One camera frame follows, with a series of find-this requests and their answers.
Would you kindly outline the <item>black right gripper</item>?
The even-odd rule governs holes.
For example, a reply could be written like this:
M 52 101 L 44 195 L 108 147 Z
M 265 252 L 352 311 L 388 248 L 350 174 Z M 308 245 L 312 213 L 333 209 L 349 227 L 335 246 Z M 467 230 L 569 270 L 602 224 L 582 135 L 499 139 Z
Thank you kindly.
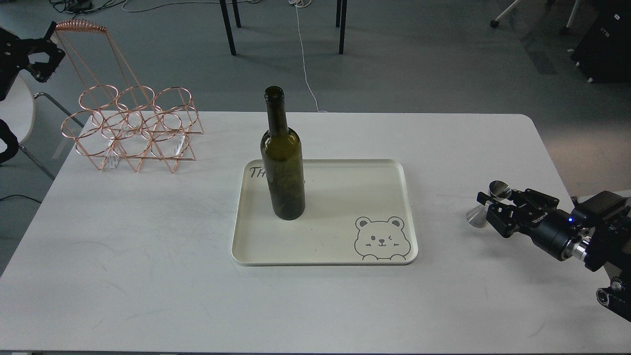
M 486 221 L 503 238 L 520 232 L 559 261 L 572 256 L 573 247 L 580 239 L 578 227 L 569 213 L 557 209 L 559 199 L 527 188 L 512 189 L 507 200 L 514 205 L 498 202 L 485 193 L 476 196 L 479 204 L 488 207 Z

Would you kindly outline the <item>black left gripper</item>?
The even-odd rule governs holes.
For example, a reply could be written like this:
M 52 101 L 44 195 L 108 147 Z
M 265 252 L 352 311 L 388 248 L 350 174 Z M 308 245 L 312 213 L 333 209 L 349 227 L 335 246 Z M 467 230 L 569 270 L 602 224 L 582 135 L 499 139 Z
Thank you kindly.
M 27 70 L 36 81 L 45 83 L 53 75 L 65 51 L 57 47 L 52 35 L 57 23 L 51 22 L 42 38 L 20 39 L 8 30 L 0 31 L 0 78 L 2 82 L 14 81 L 20 70 Z M 43 53 L 45 62 L 30 63 L 29 55 Z

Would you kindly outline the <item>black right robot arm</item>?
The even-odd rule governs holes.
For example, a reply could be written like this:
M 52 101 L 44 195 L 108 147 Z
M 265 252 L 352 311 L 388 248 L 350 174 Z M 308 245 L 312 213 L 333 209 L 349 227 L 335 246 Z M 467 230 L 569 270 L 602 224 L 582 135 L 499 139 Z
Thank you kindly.
M 630 319 L 628 198 L 602 191 L 566 212 L 558 208 L 554 196 L 530 188 L 504 188 L 480 192 L 476 202 L 485 212 L 485 221 L 502 237 L 518 232 L 559 261 L 575 257 L 590 271 L 606 268 L 609 286 L 598 288 L 596 299 L 611 312 Z

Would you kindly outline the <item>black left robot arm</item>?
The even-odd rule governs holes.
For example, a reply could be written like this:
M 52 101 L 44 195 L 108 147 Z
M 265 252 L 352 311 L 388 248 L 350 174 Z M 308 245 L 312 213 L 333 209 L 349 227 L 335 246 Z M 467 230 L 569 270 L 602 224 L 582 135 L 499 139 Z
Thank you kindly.
M 56 22 L 50 23 L 42 38 L 21 39 L 1 30 L 1 162 L 13 159 L 20 144 L 34 125 L 35 104 L 32 93 L 19 75 L 27 71 L 36 81 L 45 83 L 65 57 L 65 51 L 52 40 Z

